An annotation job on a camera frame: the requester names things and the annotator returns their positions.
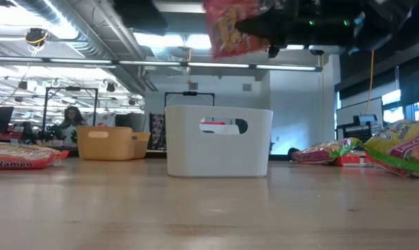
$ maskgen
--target white plastic bin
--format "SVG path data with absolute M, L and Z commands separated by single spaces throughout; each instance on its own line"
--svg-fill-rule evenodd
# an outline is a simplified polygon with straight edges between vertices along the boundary
M 166 107 L 167 173 L 175 177 L 263 177 L 272 111 L 211 106 Z M 243 134 L 204 133 L 204 117 L 243 119 Z

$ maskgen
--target exposed duct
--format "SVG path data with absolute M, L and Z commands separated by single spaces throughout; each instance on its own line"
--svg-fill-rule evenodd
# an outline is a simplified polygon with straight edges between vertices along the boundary
M 90 28 L 89 24 L 70 6 L 66 0 L 14 0 L 15 3 L 32 12 L 34 15 L 45 18 L 53 25 L 62 24 L 59 13 L 78 31 L 79 35 L 75 40 L 78 43 L 69 43 L 71 48 L 91 59 L 117 59 L 117 56 L 106 46 L 101 38 Z M 106 69 L 114 74 L 124 84 L 124 87 L 138 94 L 144 94 L 146 88 L 140 78 L 128 73 L 125 68 Z

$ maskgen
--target woman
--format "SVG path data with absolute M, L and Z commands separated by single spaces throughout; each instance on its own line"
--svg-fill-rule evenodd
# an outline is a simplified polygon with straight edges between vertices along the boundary
M 76 143 L 72 141 L 72 132 L 76 130 L 76 126 L 85 126 L 81 112 L 77 107 L 71 106 L 65 109 L 64 121 L 60 125 L 61 132 L 64 137 L 63 145 L 65 147 L 76 147 Z

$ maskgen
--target snack bag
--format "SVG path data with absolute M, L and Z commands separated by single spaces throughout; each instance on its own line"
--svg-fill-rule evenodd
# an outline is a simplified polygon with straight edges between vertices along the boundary
M 361 145 L 362 142 L 356 138 L 319 143 L 309 149 L 293 153 L 293 159 L 306 164 L 330 163 Z
M 0 169 L 43 169 L 68 154 L 69 151 L 0 142 Z
M 260 13 L 258 0 L 207 0 L 204 3 L 214 59 L 264 50 L 269 42 L 241 33 L 236 22 Z
M 419 122 L 395 122 L 363 146 L 376 166 L 400 176 L 419 176 Z

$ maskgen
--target robotic arm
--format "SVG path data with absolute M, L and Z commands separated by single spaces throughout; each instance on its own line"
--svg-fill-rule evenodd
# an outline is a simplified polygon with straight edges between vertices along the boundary
M 272 0 L 236 28 L 270 41 L 269 57 L 288 44 L 377 49 L 396 36 L 419 0 Z

